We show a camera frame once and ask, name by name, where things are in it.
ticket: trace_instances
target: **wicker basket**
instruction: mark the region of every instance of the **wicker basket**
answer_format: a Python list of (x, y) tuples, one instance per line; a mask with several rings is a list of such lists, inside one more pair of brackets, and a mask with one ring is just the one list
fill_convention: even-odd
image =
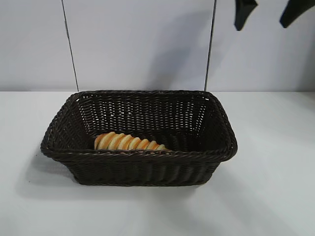
[[(94, 150), (115, 131), (172, 151)], [(49, 125), (41, 151), (85, 185), (185, 186), (207, 182), (237, 143), (220, 102), (203, 91), (101, 90), (73, 94)]]

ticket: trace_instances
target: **woven pattern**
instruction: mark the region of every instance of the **woven pattern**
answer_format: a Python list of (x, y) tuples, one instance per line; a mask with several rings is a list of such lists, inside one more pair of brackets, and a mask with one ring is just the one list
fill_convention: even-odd
[[(102, 133), (130, 134), (166, 150), (94, 150)], [(220, 102), (203, 91), (101, 90), (73, 94), (41, 151), (86, 185), (184, 186), (207, 182), (237, 142)]]

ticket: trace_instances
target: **bread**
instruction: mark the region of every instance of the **bread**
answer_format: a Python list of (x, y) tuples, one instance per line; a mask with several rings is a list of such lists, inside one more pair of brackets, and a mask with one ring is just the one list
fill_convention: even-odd
[(159, 145), (156, 141), (150, 142), (147, 139), (141, 140), (138, 137), (132, 137), (126, 134), (116, 134), (110, 132), (107, 134), (98, 135), (94, 142), (94, 149), (111, 149), (111, 150), (132, 150), (132, 149), (146, 149), (146, 150), (166, 150), (165, 145)]

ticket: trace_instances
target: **white wall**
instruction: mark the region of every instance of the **white wall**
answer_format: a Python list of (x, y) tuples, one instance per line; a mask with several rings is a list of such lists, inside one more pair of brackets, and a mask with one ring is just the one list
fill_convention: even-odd
[(203, 89), (209, 0), (66, 0), (81, 89)]
[(0, 90), (76, 90), (60, 0), (0, 0)]
[(234, 2), (218, 1), (208, 90), (315, 90), (315, 7), (283, 29), (287, 0), (258, 1), (237, 32)]
[[(213, 2), (64, 0), (80, 90), (203, 89)], [(315, 8), (259, 1), (242, 31), (219, 0), (210, 91), (315, 90)], [(61, 0), (0, 0), (0, 90), (76, 90)]]

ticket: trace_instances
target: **bread roll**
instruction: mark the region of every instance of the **bread roll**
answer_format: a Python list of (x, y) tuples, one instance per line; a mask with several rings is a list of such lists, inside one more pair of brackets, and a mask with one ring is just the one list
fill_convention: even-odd
[(132, 137), (126, 134), (116, 134), (110, 132), (107, 134), (98, 135), (94, 142), (94, 149), (111, 149), (111, 150), (132, 150), (132, 149), (146, 149), (146, 150), (165, 150), (165, 145), (157, 144), (156, 141), (149, 141), (147, 139), (141, 140), (138, 137)]

